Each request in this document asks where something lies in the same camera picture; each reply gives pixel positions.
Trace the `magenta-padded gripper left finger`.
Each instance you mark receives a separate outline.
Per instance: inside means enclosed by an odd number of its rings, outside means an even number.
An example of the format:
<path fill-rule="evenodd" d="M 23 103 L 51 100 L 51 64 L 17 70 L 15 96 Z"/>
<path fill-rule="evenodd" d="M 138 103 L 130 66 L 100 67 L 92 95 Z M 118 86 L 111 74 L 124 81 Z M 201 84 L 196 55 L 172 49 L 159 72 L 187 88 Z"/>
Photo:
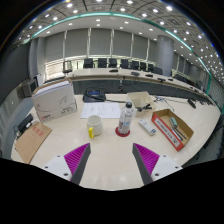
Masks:
<path fill-rule="evenodd" d="M 89 143 L 70 151 L 65 155 L 57 155 L 44 167 L 45 171 L 79 185 L 91 153 Z"/>

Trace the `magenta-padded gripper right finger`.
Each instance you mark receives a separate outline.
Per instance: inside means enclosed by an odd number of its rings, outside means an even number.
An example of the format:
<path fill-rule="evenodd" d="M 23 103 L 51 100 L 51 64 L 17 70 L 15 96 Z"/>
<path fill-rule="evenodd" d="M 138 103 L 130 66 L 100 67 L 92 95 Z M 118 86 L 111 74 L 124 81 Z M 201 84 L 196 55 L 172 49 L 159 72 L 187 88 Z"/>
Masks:
<path fill-rule="evenodd" d="M 152 150 L 137 143 L 133 144 L 132 153 L 145 185 L 182 169 L 182 167 L 168 155 L 158 155 Z"/>

